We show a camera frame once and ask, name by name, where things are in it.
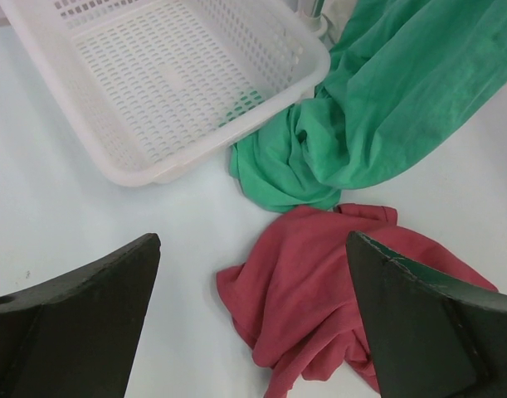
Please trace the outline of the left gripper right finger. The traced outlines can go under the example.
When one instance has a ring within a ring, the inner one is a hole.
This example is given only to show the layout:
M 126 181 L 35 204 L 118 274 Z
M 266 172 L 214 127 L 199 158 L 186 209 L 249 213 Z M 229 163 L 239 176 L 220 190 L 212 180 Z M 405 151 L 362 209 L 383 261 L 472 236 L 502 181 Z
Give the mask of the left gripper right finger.
M 507 397 L 507 295 L 361 232 L 349 270 L 383 397 Z

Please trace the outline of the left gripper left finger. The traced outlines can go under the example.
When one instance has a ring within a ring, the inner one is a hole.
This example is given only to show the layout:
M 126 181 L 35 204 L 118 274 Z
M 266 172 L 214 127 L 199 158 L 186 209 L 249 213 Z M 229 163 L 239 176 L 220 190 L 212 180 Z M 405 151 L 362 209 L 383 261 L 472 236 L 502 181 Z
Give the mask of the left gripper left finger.
M 0 397 L 123 397 L 158 273 L 148 233 L 0 296 Z

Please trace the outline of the red tank top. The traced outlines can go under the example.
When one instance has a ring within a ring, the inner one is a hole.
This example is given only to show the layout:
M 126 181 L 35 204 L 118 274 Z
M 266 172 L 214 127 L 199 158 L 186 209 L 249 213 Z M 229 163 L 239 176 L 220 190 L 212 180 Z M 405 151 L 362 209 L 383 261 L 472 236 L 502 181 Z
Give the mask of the red tank top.
M 298 206 L 261 234 L 246 262 L 217 273 L 217 292 L 255 364 L 271 369 L 269 397 L 299 378 L 327 381 L 343 364 L 372 388 L 378 379 L 349 273 L 346 241 L 361 231 L 444 274 L 493 284 L 436 241 L 400 226 L 388 206 Z

